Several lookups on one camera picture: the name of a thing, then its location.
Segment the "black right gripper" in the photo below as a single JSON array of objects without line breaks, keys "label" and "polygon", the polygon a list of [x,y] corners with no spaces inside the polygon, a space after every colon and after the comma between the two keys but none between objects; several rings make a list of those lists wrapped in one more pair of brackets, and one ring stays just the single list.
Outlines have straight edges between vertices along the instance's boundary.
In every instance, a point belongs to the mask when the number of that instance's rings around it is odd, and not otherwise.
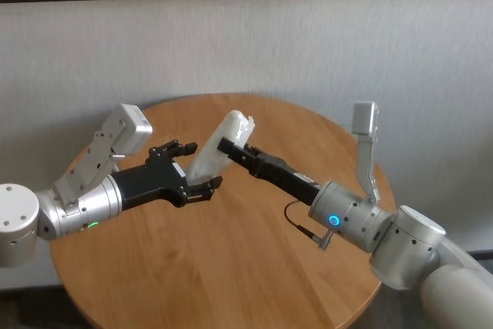
[{"label": "black right gripper", "polygon": [[217,149],[226,154],[228,159],[249,170],[249,174],[253,177],[273,184],[308,206],[313,203],[320,191],[317,187],[318,183],[298,175],[298,171],[283,159],[268,155],[249,143],[238,146],[223,137]]}]

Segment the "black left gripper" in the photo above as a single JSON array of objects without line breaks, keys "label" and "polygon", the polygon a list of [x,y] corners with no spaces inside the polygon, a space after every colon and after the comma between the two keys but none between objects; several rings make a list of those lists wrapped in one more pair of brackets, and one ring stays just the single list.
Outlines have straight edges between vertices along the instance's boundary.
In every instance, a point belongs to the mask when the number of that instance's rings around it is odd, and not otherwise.
[{"label": "black left gripper", "polygon": [[112,178],[120,192],[122,211],[154,200],[168,201],[176,208],[211,200],[223,182],[222,176],[188,186],[184,171],[174,160],[194,154],[197,148],[195,142],[182,144],[174,139],[151,147],[144,164],[114,173]]}]

